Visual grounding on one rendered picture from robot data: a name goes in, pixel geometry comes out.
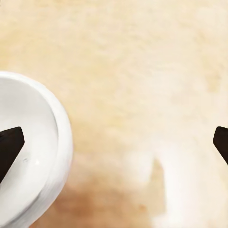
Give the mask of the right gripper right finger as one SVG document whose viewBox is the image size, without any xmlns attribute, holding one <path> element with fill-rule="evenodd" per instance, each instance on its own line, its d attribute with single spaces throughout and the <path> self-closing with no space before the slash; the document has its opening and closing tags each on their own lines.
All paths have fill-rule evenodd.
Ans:
<svg viewBox="0 0 228 228">
<path fill-rule="evenodd" d="M 228 164 L 228 128 L 217 126 L 213 143 Z"/>
</svg>

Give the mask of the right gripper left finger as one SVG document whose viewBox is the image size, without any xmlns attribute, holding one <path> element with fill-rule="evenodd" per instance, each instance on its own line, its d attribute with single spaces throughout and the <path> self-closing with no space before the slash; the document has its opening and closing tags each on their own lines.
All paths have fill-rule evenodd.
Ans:
<svg viewBox="0 0 228 228">
<path fill-rule="evenodd" d="M 24 144 L 24 134 L 20 126 L 0 132 L 0 183 Z"/>
</svg>

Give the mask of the coffee cup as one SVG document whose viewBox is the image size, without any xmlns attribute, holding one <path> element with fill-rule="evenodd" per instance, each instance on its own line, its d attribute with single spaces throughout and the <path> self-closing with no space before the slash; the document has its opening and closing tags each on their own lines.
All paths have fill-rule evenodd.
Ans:
<svg viewBox="0 0 228 228">
<path fill-rule="evenodd" d="M 74 157 L 67 112 L 42 83 L 0 71 L 0 132 L 20 126 L 25 144 L 0 183 L 0 228 L 28 228 L 62 191 Z"/>
</svg>

